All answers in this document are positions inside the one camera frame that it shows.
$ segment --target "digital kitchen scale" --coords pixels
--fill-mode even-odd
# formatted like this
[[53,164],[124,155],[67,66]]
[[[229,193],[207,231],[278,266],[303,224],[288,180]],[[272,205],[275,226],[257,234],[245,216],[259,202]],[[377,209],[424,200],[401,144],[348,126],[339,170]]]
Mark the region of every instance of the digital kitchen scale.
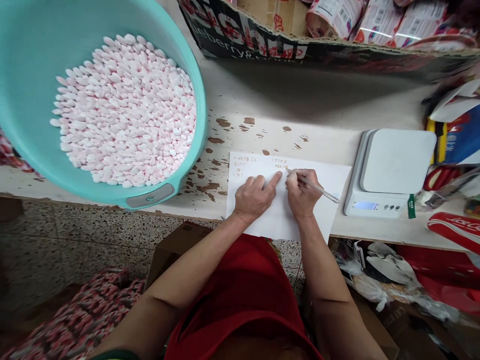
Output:
[[431,131],[376,129],[360,140],[343,212],[397,219],[422,189],[437,142]]

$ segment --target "red scissors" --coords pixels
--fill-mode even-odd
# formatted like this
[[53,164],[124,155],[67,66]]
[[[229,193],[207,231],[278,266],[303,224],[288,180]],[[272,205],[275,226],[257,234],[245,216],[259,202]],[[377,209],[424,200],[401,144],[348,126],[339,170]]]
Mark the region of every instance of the red scissors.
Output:
[[461,175],[458,167],[439,166],[426,176],[423,188],[427,191],[436,191]]

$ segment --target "floor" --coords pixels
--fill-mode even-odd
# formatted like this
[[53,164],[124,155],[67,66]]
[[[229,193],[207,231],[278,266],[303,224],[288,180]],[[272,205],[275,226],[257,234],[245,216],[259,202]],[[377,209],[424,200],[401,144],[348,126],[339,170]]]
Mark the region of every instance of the floor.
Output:
[[[133,276],[146,277],[155,245],[185,220],[42,201],[24,201],[23,208],[16,220],[0,223],[0,274],[8,284],[0,291],[3,323],[105,267],[129,267]],[[273,243],[298,297],[305,283],[300,243]]]

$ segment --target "green tag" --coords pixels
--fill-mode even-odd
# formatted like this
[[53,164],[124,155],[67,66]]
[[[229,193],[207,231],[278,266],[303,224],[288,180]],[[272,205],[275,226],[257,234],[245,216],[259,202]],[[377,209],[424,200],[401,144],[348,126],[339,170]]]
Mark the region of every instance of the green tag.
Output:
[[408,199],[408,218],[415,219],[417,216],[415,215],[415,195],[410,194],[410,198]]

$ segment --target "pink and white candy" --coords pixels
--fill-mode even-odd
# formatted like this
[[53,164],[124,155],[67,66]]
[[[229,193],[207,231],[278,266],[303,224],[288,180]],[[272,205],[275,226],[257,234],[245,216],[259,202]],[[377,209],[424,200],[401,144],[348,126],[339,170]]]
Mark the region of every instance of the pink and white candy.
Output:
[[192,82],[142,36],[104,37],[92,61],[67,69],[50,124],[60,149],[96,183],[156,185],[181,165],[195,134]]

